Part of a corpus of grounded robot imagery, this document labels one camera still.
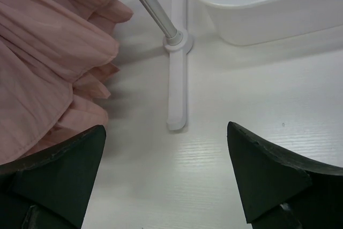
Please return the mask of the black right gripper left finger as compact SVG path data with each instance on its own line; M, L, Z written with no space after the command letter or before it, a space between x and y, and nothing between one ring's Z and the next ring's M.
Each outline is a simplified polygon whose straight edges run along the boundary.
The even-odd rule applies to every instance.
M1 165L1 228L81 228L105 141L96 125Z

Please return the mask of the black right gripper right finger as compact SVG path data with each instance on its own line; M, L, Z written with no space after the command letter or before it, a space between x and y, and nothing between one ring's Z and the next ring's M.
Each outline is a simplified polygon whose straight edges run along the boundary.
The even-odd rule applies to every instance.
M304 157L229 122L227 142L253 228L342 228L342 168Z

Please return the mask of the dusty pink pleated skirt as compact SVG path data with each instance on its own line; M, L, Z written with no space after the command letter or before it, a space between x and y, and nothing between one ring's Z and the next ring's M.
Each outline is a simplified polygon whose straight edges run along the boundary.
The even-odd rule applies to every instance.
M119 0L1 0L1 163L108 122Z

